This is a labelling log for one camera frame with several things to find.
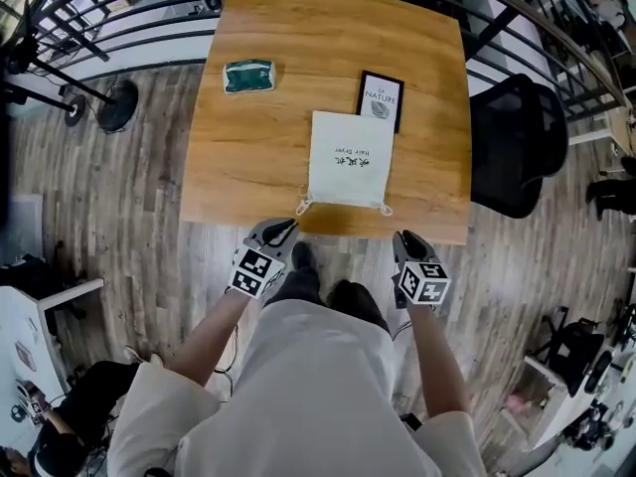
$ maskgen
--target black office chair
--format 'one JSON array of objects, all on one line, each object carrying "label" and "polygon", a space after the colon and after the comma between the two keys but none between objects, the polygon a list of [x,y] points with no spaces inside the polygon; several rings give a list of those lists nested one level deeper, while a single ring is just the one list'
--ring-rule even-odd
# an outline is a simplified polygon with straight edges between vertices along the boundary
[{"label": "black office chair", "polygon": [[471,200],[509,218],[535,209],[543,178],[567,155],[567,125],[557,96],[514,75],[470,98]]},{"label": "black office chair", "polygon": [[[612,361],[612,355],[608,351],[599,356],[605,336],[595,334],[598,324],[586,318],[565,325],[568,308],[562,307],[560,311],[562,318],[558,328],[555,328],[549,316],[542,318],[542,322],[550,327],[552,336],[531,355],[563,378],[570,396],[576,395],[586,377],[584,390],[592,394]],[[562,347],[565,347],[566,355],[563,355]],[[539,355],[545,350],[548,350],[546,357],[539,359]]]}]

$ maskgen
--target black picture frame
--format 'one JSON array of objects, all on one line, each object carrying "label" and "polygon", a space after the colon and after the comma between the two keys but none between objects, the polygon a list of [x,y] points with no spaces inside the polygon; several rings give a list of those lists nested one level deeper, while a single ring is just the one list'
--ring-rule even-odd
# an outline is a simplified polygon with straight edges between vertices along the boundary
[{"label": "black picture frame", "polygon": [[368,77],[379,78],[380,80],[391,81],[399,85],[399,91],[397,95],[397,116],[396,116],[396,125],[394,128],[394,133],[399,133],[399,121],[401,119],[401,103],[404,95],[404,81],[400,79],[390,78],[388,76],[379,75],[378,73],[372,73],[371,71],[362,71],[362,75],[360,77],[360,88],[358,90],[358,104],[356,105],[356,114],[360,114],[362,110],[362,102],[365,96],[365,84],[367,82]]}]

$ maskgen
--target wooden floor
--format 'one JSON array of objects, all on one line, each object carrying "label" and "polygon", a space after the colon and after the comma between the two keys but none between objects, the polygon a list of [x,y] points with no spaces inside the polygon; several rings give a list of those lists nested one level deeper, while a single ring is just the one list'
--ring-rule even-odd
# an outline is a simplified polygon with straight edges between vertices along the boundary
[{"label": "wooden floor", "polygon": [[[122,132],[104,134],[92,114],[68,129],[57,109],[15,121],[14,191],[44,195],[45,249],[65,242],[69,270],[103,277],[88,318],[61,315],[70,365],[121,360],[124,345],[169,356],[225,289],[232,254],[246,229],[180,222],[183,164],[202,66],[125,75],[138,85],[138,113]],[[94,85],[106,90],[112,79]],[[625,216],[602,223],[585,205],[585,186],[610,161],[607,141],[569,149],[545,182],[531,217],[515,221],[472,206],[466,246],[437,246],[454,283],[440,312],[468,380],[476,432],[489,468],[514,446],[498,414],[542,314],[606,320],[625,294],[632,237]],[[403,318],[391,298],[389,241],[308,237],[322,263],[325,291],[338,278],[366,284],[390,327]],[[240,322],[238,357],[258,316]],[[226,359],[232,356],[231,343]],[[410,331],[397,337],[394,403],[423,414]],[[213,383],[226,392],[223,378]]]}]

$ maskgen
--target black and white marker cube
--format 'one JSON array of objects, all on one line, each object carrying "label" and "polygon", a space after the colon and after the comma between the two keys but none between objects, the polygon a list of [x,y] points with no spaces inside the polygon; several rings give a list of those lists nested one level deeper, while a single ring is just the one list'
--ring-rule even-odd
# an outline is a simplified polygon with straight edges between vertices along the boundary
[{"label": "black and white marker cube", "polygon": [[399,289],[413,304],[440,305],[449,285],[441,263],[407,261],[399,278]]},{"label": "black and white marker cube", "polygon": [[242,243],[235,253],[230,287],[253,298],[271,288],[285,269],[285,263]]}]

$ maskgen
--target black railing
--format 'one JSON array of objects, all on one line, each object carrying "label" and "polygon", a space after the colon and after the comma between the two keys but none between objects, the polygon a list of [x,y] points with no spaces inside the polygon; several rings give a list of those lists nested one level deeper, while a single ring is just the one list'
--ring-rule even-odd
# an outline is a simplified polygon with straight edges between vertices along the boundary
[{"label": "black railing", "polygon": [[[108,46],[112,39],[122,38],[137,32],[151,30],[164,25],[174,25],[191,21],[209,20],[220,17],[223,0],[219,9],[208,10],[202,14],[188,16],[176,16],[155,20],[141,25],[117,30],[107,35],[100,33],[106,24],[119,20],[125,20],[131,16],[147,13],[161,8],[168,8],[179,4],[192,4],[210,0],[159,0],[144,5],[134,5],[131,9],[119,14],[107,13],[108,5],[120,0],[91,0],[92,5],[82,10],[75,7],[76,0],[38,0],[32,22],[38,28],[36,39],[40,42],[38,51],[41,62],[50,63],[58,69],[65,69],[93,58],[99,58],[108,62],[110,54],[127,48],[133,48],[158,41],[172,41],[189,37],[214,34],[214,29],[191,30],[166,35],[155,35],[146,39],[131,38],[129,42]],[[489,16],[480,9],[468,5],[463,0],[421,0],[421,4],[415,0],[410,3],[432,8],[437,12],[443,12],[458,19],[464,51],[467,61],[471,61],[471,67],[467,74],[477,80],[490,84],[497,83],[501,77],[508,77],[515,70],[506,61],[497,62],[493,55],[500,59],[508,59],[512,66],[514,63],[523,66],[527,71],[535,75],[535,79],[541,79],[549,85],[557,94],[565,113],[570,121],[585,118],[596,113],[606,111],[612,107],[626,104],[616,69],[612,63],[611,55],[599,31],[598,24],[593,14],[588,9],[584,0],[559,0],[558,12],[555,0],[496,0],[505,6],[505,10],[498,16]],[[572,9],[568,2],[573,2],[577,9]],[[0,12],[9,12],[15,17],[20,17],[20,10],[6,9],[6,5],[0,5]],[[96,23],[82,25],[83,17],[87,14],[102,10],[104,18]],[[66,19],[60,14],[65,11]],[[468,17],[477,20],[483,25],[479,31],[471,30],[472,26]],[[530,38],[515,30],[513,22],[518,17],[523,17],[531,22],[539,32],[540,44],[536,44]],[[43,22],[51,20],[55,25],[45,28]],[[566,21],[583,21],[589,34],[594,39],[594,45],[602,62],[594,58],[591,48],[587,50],[577,44],[567,33]],[[94,37],[88,39],[86,33],[93,32]],[[502,46],[501,38],[512,38],[514,41],[539,54],[545,60],[545,65],[536,65],[531,60],[524,58],[522,53],[511,51],[509,47]],[[17,35],[14,35],[8,45],[15,44]],[[485,73],[479,72],[477,66],[485,67]],[[500,76],[493,77],[493,72]]]}]

